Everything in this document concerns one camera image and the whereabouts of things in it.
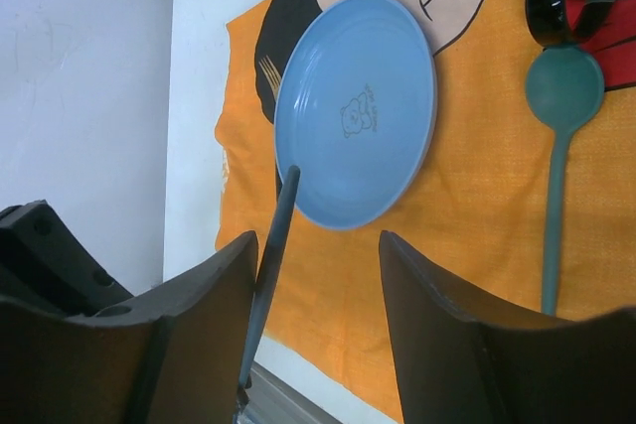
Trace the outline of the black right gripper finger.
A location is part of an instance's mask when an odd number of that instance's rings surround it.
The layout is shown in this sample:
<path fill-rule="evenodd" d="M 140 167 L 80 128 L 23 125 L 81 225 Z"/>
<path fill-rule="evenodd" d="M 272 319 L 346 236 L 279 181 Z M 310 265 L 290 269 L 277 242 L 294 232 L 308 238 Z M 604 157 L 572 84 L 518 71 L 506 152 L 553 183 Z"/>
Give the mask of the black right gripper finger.
<path fill-rule="evenodd" d="M 631 423 L 635 310 L 582 321 L 503 300 L 380 236 L 386 314 L 407 423 Z"/>

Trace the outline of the blue plastic knife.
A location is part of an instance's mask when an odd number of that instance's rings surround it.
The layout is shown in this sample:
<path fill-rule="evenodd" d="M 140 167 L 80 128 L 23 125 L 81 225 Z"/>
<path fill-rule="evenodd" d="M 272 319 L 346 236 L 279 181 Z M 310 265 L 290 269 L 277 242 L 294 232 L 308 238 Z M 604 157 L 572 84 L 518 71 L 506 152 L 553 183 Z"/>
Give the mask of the blue plastic knife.
<path fill-rule="evenodd" d="M 287 237 L 294 212 L 300 179 L 300 169 L 289 167 L 282 181 L 276 209 L 261 257 L 254 286 L 254 295 L 247 327 L 247 335 L 238 379 L 238 407 L 248 404 L 246 391 L 250 387 L 249 373 L 263 334 L 274 296 Z"/>

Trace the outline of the teal plastic spoon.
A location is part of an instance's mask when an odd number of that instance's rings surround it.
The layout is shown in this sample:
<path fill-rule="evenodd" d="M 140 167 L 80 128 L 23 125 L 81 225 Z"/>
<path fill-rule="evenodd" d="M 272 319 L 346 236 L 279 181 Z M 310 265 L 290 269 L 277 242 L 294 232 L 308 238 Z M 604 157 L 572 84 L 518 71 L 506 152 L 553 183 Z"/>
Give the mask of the teal plastic spoon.
<path fill-rule="evenodd" d="M 525 83 L 528 106 L 554 134 L 547 188 L 541 311 L 553 316 L 559 291 L 564 185 L 574 134 L 600 110 L 605 91 L 594 57 L 574 45 L 550 47 L 532 62 Z"/>

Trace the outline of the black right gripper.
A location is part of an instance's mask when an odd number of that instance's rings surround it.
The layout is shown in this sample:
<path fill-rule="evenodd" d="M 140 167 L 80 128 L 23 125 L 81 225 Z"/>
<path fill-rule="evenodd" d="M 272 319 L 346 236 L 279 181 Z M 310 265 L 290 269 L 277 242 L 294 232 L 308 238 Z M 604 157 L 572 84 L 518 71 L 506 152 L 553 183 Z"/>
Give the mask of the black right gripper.
<path fill-rule="evenodd" d="M 231 422 L 257 258 L 248 231 L 131 298 L 47 202 L 4 209 L 2 421 Z"/>

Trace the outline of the orange cartoon cloth placemat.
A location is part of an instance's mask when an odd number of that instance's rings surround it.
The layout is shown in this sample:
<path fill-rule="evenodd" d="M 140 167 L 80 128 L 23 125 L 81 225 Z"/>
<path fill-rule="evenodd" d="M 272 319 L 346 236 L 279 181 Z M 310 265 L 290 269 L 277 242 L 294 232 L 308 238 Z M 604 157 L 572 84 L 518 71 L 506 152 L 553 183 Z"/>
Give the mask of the orange cartoon cloth placemat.
<path fill-rule="evenodd" d="M 227 156 L 217 246 L 265 236 L 275 203 L 274 100 L 258 65 L 279 71 L 306 27 L 338 0 L 263 0 L 230 21 L 230 66 L 215 135 Z M 379 220 L 330 231 L 293 225 L 264 367 L 344 423 L 400 421 L 378 242 L 394 231 L 437 264 L 508 301 L 540 304 L 554 137 L 531 112 L 524 79 L 540 52 L 525 0 L 399 0 L 435 55 L 438 113 L 429 154 Z"/>

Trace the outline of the gold fork green handle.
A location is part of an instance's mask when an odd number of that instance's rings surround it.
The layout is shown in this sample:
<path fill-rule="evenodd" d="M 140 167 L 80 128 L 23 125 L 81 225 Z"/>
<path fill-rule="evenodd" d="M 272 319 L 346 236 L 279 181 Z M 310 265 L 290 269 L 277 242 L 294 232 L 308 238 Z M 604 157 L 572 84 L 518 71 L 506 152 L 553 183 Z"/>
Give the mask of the gold fork green handle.
<path fill-rule="evenodd" d="M 271 89 L 273 100 L 276 101 L 281 84 L 281 73 L 269 56 L 261 58 L 258 65 Z"/>

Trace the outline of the light blue plate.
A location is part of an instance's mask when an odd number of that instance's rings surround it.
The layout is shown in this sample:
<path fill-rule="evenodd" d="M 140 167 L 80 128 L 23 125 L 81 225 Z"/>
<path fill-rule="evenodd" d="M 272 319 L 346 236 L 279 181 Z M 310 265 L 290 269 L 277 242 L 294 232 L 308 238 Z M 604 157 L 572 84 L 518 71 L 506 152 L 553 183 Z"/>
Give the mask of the light blue plate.
<path fill-rule="evenodd" d="M 327 8 L 295 46 L 275 106 L 277 168 L 299 168 L 298 209 L 333 230 L 379 218 L 417 176 L 436 112 L 431 49 L 399 1 Z"/>

